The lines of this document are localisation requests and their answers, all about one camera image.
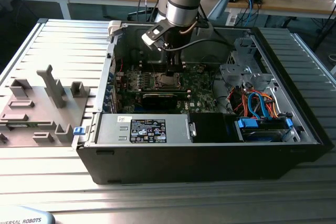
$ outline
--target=aluminum profile table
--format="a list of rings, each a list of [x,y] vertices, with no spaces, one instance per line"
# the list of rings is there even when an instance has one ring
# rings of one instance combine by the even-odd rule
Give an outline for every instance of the aluminum profile table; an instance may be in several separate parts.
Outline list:
[[[52,63],[62,83],[80,80],[91,87],[85,125],[108,44],[107,25],[37,24],[0,76],[0,106],[11,94],[10,79],[43,84],[29,73]],[[279,180],[102,186],[93,183],[71,147],[0,148],[0,185],[0,205],[50,211],[62,224],[336,223],[335,149]]]

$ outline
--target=slotted aluminum surface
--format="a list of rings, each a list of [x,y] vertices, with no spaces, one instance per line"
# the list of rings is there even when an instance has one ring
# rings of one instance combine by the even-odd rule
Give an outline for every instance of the slotted aluminum surface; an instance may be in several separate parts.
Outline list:
[[[72,36],[79,44],[83,42],[81,39],[87,39],[89,47],[91,42],[103,43],[107,37],[108,24],[104,22],[50,20],[47,25],[45,30],[49,31],[42,28],[35,42],[57,43],[54,39],[59,39],[63,43],[64,38]],[[101,32],[85,33],[82,29],[87,26]],[[69,32],[61,35],[63,27]],[[79,27],[81,32],[72,31],[70,27]],[[29,70],[41,62],[64,59],[60,55],[54,57],[54,49],[47,51],[46,55],[26,55],[28,64],[19,64],[23,63]],[[87,61],[89,57],[102,59],[102,56],[69,56],[68,63],[60,64],[59,71],[69,68],[89,71],[83,65],[91,62]],[[76,78],[94,81],[91,86],[91,99],[94,100],[99,79]],[[84,124],[90,119],[92,108],[87,108],[86,112]],[[301,164],[274,181],[101,186],[93,183],[70,147],[0,148],[0,185],[0,205],[20,204],[50,211],[58,224],[336,223],[335,150],[314,163]]]
[[[336,140],[335,78],[298,35],[287,29],[261,28],[260,31],[328,136]]]

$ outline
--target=warning label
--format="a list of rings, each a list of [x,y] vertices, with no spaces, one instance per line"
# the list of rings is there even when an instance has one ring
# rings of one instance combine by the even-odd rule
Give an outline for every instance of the warning label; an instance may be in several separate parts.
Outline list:
[[[166,120],[131,120],[131,143],[166,143]]]

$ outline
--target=electronic device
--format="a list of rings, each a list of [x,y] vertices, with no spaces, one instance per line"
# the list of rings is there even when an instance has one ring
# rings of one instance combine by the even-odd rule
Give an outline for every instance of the electronic device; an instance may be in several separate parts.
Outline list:
[[[320,85],[297,84],[319,64],[299,37],[217,27],[234,47],[187,47],[182,70],[167,74],[164,52],[142,42],[150,26],[110,23],[96,114],[75,128],[72,145],[95,183],[278,178],[332,149],[328,122],[307,98]],[[203,32],[195,29],[191,41]],[[335,89],[319,71],[321,86]]]

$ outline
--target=blue tab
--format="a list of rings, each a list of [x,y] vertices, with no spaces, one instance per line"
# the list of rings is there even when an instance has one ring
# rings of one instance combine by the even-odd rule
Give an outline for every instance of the blue tab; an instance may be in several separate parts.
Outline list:
[[[253,118],[241,118],[238,120],[239,128],[258,128],[258,123],[256,119]]]
[[[238,125],[239,125],[239,128],[244,128],[244,122],[242,121],[242,119],[238,120]]]
[[[289,128],[292,128],[292,127],[293,127],[293,121],[292,121],[292,119],[287,118],[287,119],[286,119],[286,123],[287,123],[287,125],[288,125]]]
[[[75,127],[73,130],[74,136],[83,136],[85,135],[85,128],[84,127]]]

